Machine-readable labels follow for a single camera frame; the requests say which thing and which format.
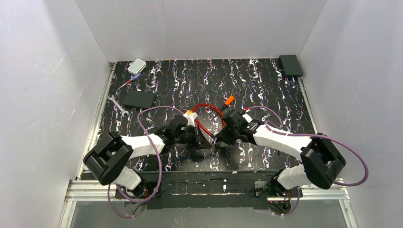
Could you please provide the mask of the red cable lock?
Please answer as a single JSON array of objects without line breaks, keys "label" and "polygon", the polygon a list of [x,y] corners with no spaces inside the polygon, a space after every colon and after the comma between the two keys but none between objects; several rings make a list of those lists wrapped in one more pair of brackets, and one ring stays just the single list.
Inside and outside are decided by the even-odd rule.
[{"label": "red cable lock", "polygon": [[215,142],[215,135],[223,129],[224,121],[221,119],[222,114],[218,112],[219,108],[212,104],[198,104],[193,108],[198,117],[196,126],[200,128],[203,138],[207,141],[207,148],[195,150],[199,157],[212,157],[226,151],[228,145],[223,142]]}]

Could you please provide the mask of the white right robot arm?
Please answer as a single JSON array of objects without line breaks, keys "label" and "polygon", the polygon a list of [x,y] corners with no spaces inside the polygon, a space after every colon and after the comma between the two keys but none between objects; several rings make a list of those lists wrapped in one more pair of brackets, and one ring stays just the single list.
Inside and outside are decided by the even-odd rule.
[{"label": "white right robot arm", "polygon": [[216,134],[216,143],[232,145],[241,140],[284,152],[301,162],[298,166],[279,170],[271,178],[268,189],[278,194],[310,184],[327,190],[346,165],[339,150],[324,135],[298,136],[280,129],[269,129],[262,121],[236,110],[229,110],[223,120],[225,126]]}]

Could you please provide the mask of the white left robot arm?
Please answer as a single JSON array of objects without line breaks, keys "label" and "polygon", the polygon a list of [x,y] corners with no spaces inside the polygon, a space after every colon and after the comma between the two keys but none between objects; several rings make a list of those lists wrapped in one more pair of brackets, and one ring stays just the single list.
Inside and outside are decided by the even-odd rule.
[{"label": "white left robot arm", "polygon": [[90,149],[83,159],[101,185],[117,184],[134,190],[141,177],[126,163],[135,157],[155,155],[175,144],[186,144],[196,150],[210,149],[212,144],[194,124],[190,115],[176,115],[167,125],[144,136],[120,136],[109,132]]}]

